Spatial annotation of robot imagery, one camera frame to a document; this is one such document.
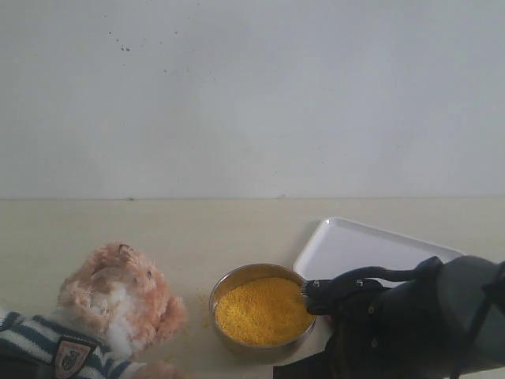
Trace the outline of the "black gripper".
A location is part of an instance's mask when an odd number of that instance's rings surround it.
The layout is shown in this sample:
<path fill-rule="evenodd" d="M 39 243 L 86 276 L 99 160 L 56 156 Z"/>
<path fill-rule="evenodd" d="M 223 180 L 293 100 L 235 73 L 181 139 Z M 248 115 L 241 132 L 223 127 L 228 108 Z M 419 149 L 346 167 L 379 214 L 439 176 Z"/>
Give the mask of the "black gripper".
<path fill-rule="evenodd" d="M 284 366 L 272 368 L 274 379 L 393 378 L 376 355 L 378 342 L 369 308 L 386 291 L 373 279 L 310 280 L 301 285 L 308 314 L 328 316 L 332 334 L 324 349 Z"/>

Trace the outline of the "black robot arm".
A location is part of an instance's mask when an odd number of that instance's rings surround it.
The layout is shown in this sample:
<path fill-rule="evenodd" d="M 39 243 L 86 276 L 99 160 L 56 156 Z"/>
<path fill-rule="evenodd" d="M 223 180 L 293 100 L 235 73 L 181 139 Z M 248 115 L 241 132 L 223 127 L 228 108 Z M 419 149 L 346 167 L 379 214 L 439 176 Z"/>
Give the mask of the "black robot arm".
<path fill-rule="evenodd" d="M 458 378 L 504 365 L 503 264 L 430 257 L 309 280 L 301 293 L 333 332 L 320 353 L 275 366 L 275 378 Z"/>

